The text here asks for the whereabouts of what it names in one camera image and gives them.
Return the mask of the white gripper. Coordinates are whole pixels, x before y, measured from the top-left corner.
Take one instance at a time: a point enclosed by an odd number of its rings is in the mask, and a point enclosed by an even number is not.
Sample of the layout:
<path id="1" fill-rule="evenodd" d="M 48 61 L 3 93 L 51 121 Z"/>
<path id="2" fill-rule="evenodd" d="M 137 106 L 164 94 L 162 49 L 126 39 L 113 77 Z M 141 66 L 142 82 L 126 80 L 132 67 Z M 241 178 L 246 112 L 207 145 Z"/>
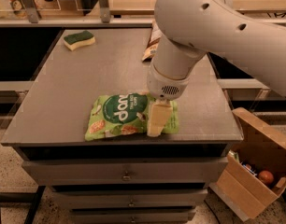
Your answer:
<path id="1" fill-rule="evenodd" d="M 178 99 L 189 83 L 190 67 L 179 63 L 150 64 L 147 86 L 156 98 L 149 105 L 147 136 L 158 137 L 173 112 L 169 100 Z"/>

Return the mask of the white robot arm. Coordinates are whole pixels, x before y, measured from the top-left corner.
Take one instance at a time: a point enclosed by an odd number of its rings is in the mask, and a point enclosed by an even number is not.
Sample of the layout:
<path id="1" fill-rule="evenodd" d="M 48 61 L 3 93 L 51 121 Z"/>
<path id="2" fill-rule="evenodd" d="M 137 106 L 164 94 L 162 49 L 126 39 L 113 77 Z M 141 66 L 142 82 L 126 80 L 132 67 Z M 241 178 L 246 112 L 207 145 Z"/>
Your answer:
<path id="1" fill-rule="evenodd" d="M 193 67 L 211 52 L 286 98 L 286 27 L 246 17 L 232 0 L 157 0 L 155 21 L 162 32 L 147 85 L 147 135 L 161 134 L 172 114 L 170 102 L 186 89 Z"/>

